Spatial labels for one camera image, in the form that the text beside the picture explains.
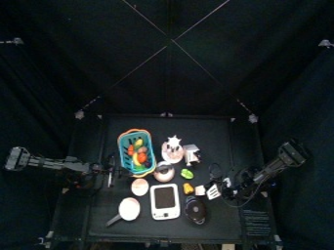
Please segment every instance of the teal basket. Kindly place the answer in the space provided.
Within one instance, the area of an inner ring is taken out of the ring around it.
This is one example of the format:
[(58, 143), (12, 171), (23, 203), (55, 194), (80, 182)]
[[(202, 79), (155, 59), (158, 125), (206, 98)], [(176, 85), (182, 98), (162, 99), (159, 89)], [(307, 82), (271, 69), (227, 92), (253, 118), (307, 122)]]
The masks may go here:
[[(146, 156), (148, 166), (146, 167), (136, 166), (132, 157), (128, 155), (128, 147), (135, 143), (138, 139), (143, 140), (142, 145), (147, 147)], [(119, 136), (118, 144), (120, 151), (122, 167), (130, 170), (138, 177), (143, 177), (144, 175), (151, 173), (155, 169), (156, 161), (152, 153), (150, 133), (143, 129), (131, 129)]]

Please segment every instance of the cable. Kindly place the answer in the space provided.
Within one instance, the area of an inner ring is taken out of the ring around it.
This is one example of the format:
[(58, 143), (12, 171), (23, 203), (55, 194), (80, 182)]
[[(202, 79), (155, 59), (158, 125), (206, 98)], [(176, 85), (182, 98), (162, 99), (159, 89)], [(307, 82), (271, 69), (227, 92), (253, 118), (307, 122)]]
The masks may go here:
[(233, 208), (242, 208), (243, 206), (246, 206), (246, 205), (249, 204), (249, 202), (253, 200), (253, 198), (254, 198), (254, 196), (255, 196), (255, 194), (257, 194), (257, 192), (258, 192), (258, 190), (259, 190), (259, 188), (261, 188), (263, 182), (265, 182), (267, 179), (269, 179), (269, 177), (266, 177), (266, 178), (261, 181), (261, 183), (258, 184), (258, 186), (257, 186), (257, 188), (255, 188), (255, 191), (251, 193), (251, 195), (250, 195), (247, 201), (246, 201), (242, 205), (235, 206), (235, 205), (230, 204), (230, 203), (226, 201), (226, 199), (223, 198), (225, 203), (226, 203), (230, 207), (233, 207)]

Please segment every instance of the black curtain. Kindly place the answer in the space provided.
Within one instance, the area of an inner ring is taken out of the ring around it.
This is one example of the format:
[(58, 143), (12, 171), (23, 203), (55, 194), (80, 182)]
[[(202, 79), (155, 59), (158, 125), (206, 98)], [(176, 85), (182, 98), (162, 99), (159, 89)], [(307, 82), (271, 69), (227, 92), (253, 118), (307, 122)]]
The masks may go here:
[[(0, 68), (1, 164), (13, 146), (26, 147), (35, 155), (63, 158), (75, 115), (20, 45), (0, 45)], [(0, 171), (0, 249), (46, 236), (54, 190), (54, 175), (47, 171)]]
[(279, 176), (274, 209), (286, 249), (334, 245), (334, 50), (323, 49), (303, 74), (266, 110), (262, 142), (267, 159), (282, 140), (297, 138), (311, 158)]

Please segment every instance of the white figurine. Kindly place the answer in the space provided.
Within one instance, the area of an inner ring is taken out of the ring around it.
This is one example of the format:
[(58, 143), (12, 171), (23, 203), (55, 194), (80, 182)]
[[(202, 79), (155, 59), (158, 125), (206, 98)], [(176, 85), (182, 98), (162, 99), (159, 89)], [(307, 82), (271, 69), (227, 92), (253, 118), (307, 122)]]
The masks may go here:
[(162, 157), (170, 163), (178, 163), (183, 159), (184, 151), (176, 136), (168, 137), (168, 142), (162, 145)]

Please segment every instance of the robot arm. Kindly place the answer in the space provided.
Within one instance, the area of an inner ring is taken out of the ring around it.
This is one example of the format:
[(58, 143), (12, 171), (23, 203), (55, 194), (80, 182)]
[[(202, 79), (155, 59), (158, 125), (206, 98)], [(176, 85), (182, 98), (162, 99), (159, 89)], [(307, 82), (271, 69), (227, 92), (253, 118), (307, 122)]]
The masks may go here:
[(79, 162), (79, 160), (72, 156), (67, 156), (63, 160), (36, 157), (30, 154), (24, 147), (16, 146), (11, 149), (4, 168), (8, 171), (22, 171), (27, 166), (43, 167), (55, 170), (66, 168), (83, 173), (90, 171), (90, 164)]
[(266, 183), (289, 167), (299, 167), (306, 163), (306, 149), (294, 140), (278, 148), (278, 156), (265, 167), (245, 169), (233, 178), (221, 181), (221, 191), (225, 199), (249, 199), (262, 190)]

